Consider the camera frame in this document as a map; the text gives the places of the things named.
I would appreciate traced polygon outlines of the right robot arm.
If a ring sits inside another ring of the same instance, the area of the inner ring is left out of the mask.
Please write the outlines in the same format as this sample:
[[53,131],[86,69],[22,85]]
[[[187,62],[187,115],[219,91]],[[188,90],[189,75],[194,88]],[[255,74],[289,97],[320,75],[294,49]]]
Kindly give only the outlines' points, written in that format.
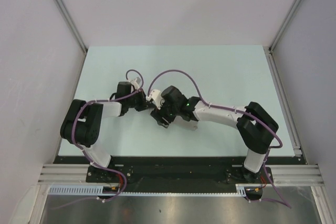
[[279,125],[260,104],[250,102],[243,107],[211,105],[202,97],[187,98],[174,86],[162,92],[152,90],[146,100],[155,105],[151,116],[165,128],[179,116],[186,122],[213,122],[237,129],[248,148],[243,179],[254,183],[261,177],[260,169]]

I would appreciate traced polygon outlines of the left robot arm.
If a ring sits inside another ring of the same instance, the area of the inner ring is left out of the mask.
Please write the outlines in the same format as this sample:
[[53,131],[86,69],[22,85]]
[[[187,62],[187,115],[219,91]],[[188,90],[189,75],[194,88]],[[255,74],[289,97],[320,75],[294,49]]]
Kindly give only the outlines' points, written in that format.
[[110,182],[115,178],[116,169],[109,165],[112,157],[100,144],[102,120],[123,116],[129,109],[143,111],[149,108],[139,77],[119,82],[110,100],[88,104],[74,99],[61,125],[60,136],[79,147],[90,164],[99,168],[98,176]]

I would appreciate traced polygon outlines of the grey cloth napkin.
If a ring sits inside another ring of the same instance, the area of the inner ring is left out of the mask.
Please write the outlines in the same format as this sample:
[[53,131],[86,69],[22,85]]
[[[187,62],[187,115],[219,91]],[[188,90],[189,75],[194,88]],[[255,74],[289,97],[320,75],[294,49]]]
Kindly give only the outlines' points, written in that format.
[[176,116],[172,124],[189,131],[196,131],[198,129],[197,121],[186,121],[181,116]]

